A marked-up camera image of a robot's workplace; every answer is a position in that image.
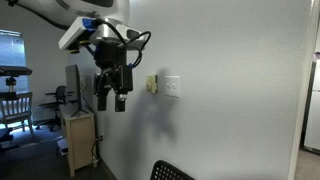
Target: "wooden cabinet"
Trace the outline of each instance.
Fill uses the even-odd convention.
[[[72,104],[61,105],[61,127],[68,143],[68,163],[70,176],[75,170],[91,164],[91,148],[95,141],[94,115],[79,112],[71,117],[77,109]]]

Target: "gray wall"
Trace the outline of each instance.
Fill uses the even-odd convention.
[[[130,26],[153,37],[127,111],[114,112],[110,93],[108,110],[96,113],[105,134],[100,153],[116,177],[149,179],[164,159],[196,179],[288,179],[310,7],[301,0],[131,1]],[[92,77],[88,53],[70,59]],[[145,90],[149,74],[159,76],[157,95]],[[164,96],[166,75],[181,76],[179,99]]]
[[[0,29],[23,33],[27,67],[33,70],[29,77],[33,94],[33,119],[52,118],[51,110],[42,110],[39,104],[53,101],[45,93],[65,85],[67,53],[60,51],[58,41],[64,34],[38,16],[20,7],[11,8],[0,1]]]

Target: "window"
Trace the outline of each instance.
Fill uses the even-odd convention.
[[[0,30],[0,66],[26,66],[24,42],[21,33]],[[0,92],[7,92],[6,78],[0,77]],[[17,92],[27,92],[28,76],[15,78]]]

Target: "chair back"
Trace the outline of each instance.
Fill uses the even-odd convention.
[[[152,170],[150,180],[195,180],[173,165],[159,160]]]
[[[66,104],[66,86],[58,86],[56,89],[55,98],[58,104]]]
[[[16,100],[0,100],[2,116],[29,113],[31,115],[32,92],[17,94]]]

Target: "light switch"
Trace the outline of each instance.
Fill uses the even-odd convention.
[[[180,76],[165,77],[164,94],[170,97],[180,97]]]
[[[157,78],[157,75],[147,76],[146,89],[150,93],[157,93],[158,92],[158,78]]]

